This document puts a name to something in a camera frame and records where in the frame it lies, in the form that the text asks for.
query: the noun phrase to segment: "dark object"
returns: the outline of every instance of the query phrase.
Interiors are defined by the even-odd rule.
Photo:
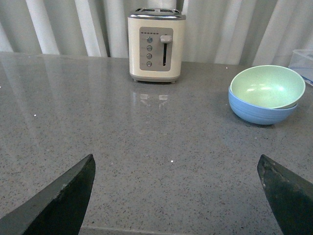
[[[77,235],[95,176],[89,154],[78,164],[0,220],[1,235]]]
[[[269,157],[258,163],[261,183],[285,235],[313,235],[313,184]]]

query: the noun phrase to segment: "green bowl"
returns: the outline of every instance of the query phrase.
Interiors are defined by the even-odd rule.
[[[301,98],[305,82],[291,69],[263,65],[237,74],[230,84],[230,90],[247,103],[269,109],[287,109]]]

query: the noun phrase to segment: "toaster button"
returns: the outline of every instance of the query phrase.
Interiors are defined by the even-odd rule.
[[[147,42],[148,42],[148,43],[151,43],[152,41],[153,41],[152,37],[148,37],[148,38],[147,38]]]

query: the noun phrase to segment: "toaster lever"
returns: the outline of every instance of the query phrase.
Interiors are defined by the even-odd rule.
[[[171,35],[162,35],[160,39],[161,39],[161,42],[164,44],[168,44],[173,41],[173,37]]]

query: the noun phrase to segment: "toaster base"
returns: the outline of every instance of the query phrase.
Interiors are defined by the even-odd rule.
[[[131,77],[135,82],[137,81],[143,81],[143,82],[171,82],[175,83],[175,81],[179,78],[180,75],[176,77],[144,77],[144,76],[137,76],[131,74]]]

